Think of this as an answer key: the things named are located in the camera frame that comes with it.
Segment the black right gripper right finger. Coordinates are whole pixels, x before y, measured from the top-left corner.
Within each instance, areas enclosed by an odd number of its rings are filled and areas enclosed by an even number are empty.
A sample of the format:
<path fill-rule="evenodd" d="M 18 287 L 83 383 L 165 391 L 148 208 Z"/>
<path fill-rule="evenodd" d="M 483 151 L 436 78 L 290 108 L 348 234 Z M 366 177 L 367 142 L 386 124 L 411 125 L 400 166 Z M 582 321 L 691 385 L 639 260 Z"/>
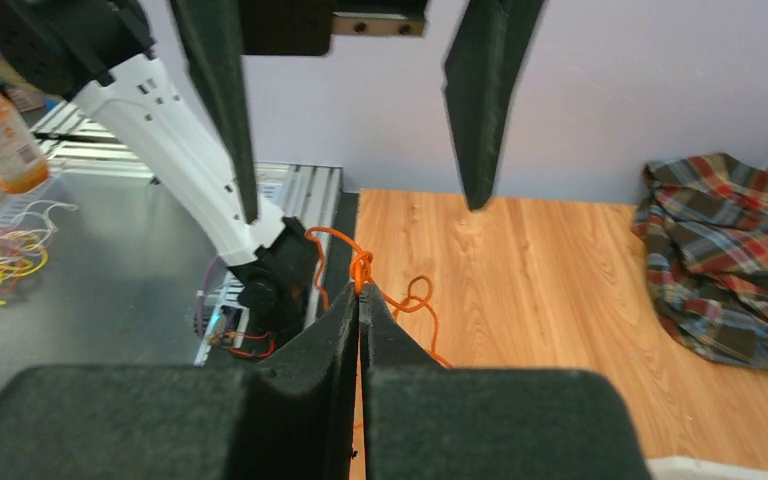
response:
<path fill-rule="evenodd" d="M 610 381 L 567 368 L 447 368 L 359 298 L 370 479 L 647 479 L 630 412 Z"/>

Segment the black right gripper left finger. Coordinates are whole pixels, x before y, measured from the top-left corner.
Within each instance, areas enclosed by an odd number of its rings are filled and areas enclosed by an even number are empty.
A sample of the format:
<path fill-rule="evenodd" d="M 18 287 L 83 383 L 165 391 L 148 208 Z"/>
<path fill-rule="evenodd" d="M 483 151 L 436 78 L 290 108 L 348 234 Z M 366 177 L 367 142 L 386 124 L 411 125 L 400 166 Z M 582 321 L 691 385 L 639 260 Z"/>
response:
<path fill-rule="evenodd" d="M 0 479 L 345 479 L 357 314 L 347 285 L 256 364 L 26 369 L 0 391 Z"/>

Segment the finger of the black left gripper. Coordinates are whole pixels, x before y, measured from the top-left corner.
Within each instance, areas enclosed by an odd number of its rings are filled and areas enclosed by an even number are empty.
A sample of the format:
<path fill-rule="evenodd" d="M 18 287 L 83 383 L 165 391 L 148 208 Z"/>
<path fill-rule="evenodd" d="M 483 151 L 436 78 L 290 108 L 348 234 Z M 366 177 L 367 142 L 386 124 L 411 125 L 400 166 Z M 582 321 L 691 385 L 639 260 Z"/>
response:
<path fill-rule="evenodd" d="M 242 68 L 244 43 L 237 1 L 169 2 L 189 76 L 226 147 L 243 218 L 259 215 L 257 177 Z"/>
<path fill-rule="evenodd" d="M 542 0 L 467 3 L 446 56 L 444 99 L 467 208 L 493 196 L 509 108 Z"/>

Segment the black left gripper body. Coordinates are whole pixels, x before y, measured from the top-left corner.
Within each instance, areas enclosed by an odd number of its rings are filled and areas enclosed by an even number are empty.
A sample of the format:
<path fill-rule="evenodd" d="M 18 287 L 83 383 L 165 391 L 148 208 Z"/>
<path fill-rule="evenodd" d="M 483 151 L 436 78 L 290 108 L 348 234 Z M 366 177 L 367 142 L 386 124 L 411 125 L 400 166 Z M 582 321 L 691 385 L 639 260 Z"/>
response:
<path fill-rule="evenodd" d="M 321 57 L 334 36 L 421 37 L 426 0 L 241 1 L 246 55 Z"/>

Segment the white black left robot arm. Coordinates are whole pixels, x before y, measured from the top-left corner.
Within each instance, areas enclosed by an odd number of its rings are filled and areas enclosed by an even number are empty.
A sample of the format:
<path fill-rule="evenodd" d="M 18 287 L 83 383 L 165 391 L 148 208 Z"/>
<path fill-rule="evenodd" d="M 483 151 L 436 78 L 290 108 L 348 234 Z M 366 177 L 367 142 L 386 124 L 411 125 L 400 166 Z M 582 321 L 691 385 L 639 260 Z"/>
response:
<path fill-rule="evenodd" d="M 324 263 L 301 221 L 259 193 L 242 59 L 325 55 L 335 3 L 174 1 L 171 11 L 210 125 L 180 96 L 137 1 L 0 1 L 0 56 L 146 164 L 241 282 L 250 324 L 288 340 Z"/>

